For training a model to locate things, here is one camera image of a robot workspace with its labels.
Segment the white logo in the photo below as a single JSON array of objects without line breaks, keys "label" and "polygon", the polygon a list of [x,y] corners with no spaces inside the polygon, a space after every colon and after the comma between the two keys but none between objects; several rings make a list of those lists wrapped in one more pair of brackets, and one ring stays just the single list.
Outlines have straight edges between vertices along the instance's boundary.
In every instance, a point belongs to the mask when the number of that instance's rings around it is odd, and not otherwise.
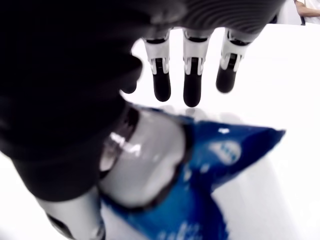
[{"label": "white logo", "polygon": [[242,149],[235,141],[219,141],[211,143],[209,149],[214,152],[225,165],[235,164],[241,157]]}]

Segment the crinkled plastic packaging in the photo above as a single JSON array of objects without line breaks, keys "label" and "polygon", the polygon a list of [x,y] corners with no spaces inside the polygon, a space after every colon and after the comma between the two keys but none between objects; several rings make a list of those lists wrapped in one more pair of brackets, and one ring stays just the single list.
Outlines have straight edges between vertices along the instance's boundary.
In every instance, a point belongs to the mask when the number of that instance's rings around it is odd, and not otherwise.
[{"label": "crinkled plastic packaging", "polygon": [[107,196],[103,200],[150,240],[227,240],[226,223],[212,192],[263,157],[285,131],[171,117],[184,127],[188,148],[164,197],[137,209],[122,207]]}]

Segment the white background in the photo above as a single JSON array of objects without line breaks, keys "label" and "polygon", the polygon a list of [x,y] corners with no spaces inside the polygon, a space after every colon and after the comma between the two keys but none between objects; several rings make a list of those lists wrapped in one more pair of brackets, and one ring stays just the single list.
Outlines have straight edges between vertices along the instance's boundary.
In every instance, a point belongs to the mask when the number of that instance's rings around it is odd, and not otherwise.
[{"label": "white background", "polygon": [[[195,110],[183,102],[184,64],[181,30],[170,36],[172,95],[158,102],[144,45],[134,55],[144,62],[129,101],[176,113],[205,115],[217,121],[284,128],[283,141],[263,160],[214,197],[228,222],[232,240],[319,240],[319,58],[317,30],[296,25],[268,25],[250,46],[233,91],[221,94],[215,81],[224,30],[213,33],[202,76],[202,98]],[[11,162],[0,155],[0,239],[63,240],[25,189]],[[109,228],[111,240],[133,240]]]}]

